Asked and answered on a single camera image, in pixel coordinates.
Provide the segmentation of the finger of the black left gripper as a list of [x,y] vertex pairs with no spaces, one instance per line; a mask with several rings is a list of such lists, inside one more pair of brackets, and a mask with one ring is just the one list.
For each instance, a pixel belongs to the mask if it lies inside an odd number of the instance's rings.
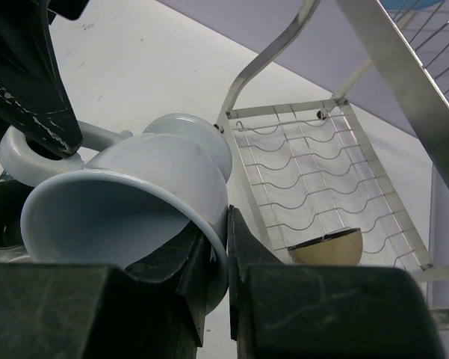
[[0,1],[0,141],[10,126],[41,154],[65,159],[83,143],[61,79],[49,1]]

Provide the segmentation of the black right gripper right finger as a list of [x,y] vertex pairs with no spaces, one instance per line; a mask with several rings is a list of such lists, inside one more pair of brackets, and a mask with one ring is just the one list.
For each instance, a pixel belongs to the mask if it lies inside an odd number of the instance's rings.
[[443,358],[417,283],[389,267],[287,265],[229,209],[231,337],[240,358]]

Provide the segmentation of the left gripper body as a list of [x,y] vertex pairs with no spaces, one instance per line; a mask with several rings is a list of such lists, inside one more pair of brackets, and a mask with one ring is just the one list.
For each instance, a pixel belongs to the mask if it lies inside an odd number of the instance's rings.
[[68,20],[77,20],[84,12],[89,0],[51,0],[48,3],[48,19],[53,21],[56,16]]

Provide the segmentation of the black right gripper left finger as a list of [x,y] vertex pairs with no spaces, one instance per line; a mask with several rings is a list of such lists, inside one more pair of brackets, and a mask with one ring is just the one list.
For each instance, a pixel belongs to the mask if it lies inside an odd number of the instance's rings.
[[0,358],[194,358],[208,261],[188,224],[127,269],[0,263]]

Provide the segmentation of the black bowl tan outside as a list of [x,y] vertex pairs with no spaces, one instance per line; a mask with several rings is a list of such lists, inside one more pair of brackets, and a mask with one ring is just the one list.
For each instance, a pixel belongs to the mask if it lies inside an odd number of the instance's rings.
[[287,250],[296,264],[357,266],[363,254],[362,231],[354,227],[326,233]]

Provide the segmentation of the black mug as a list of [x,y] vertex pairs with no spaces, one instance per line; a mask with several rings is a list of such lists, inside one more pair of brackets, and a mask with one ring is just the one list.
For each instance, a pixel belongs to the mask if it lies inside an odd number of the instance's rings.
[[0,250],[23,246],[20,218],[33,189],[14,179],[0,182]]

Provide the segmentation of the grey blue plastic cup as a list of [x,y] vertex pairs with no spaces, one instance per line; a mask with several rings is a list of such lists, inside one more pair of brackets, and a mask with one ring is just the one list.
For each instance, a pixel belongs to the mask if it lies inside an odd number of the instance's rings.
[[228,286],[227,182],[232,152],[224,135],[191,114],[166,114],[139,135],[80,125],[95,156],[52,160],[7,129],[0,164],[32,190],[20,215],[22,241],[35,263],[126,268],[193,224],[211,245],[216,271],[207,311]]

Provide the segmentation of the stainless steel dish rack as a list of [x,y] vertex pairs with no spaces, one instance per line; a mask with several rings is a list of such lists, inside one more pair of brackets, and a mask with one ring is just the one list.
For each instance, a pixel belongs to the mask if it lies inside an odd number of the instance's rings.
[[417,230],[402,191],[348,99],[370,68],[390,88],[432,163],[432,187],[449,194],[449,1],[424,10],[386,10],[380,1],[339,1],[367,56],[331,97],[237,108],[244,87],[280,56],[323,7],[302,1],[287,28],[233,81],[218,117],[237,159],[258,230],[273,251],[346,228],[360,228],[359,264],[407,270],[423,285],[449,281],[436,252],[438,221]]

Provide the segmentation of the blue plastic plate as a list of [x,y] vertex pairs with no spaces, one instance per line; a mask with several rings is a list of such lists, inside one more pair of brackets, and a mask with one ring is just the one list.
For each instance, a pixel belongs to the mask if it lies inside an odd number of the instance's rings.
[[442,0],[380,0],[381,5],[389,11],[424,10],[441,2]]

